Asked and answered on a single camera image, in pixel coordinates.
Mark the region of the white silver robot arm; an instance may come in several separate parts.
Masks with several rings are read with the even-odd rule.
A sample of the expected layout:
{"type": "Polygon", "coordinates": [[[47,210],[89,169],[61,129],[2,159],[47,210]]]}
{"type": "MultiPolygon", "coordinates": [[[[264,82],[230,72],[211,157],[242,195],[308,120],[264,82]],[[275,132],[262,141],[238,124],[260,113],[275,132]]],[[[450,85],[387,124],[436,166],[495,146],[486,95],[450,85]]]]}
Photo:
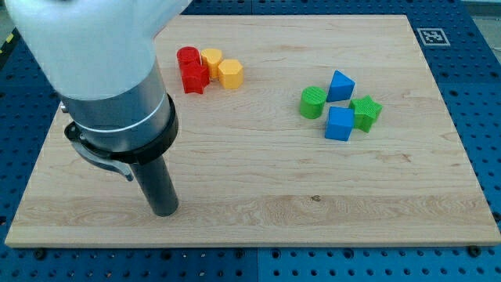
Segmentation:
{"type": "Polygon", "coordinates": [[[153,40],[186,0],[11,0],[6,8],[86,138],[142,146],[169,119],[153,40]]]}

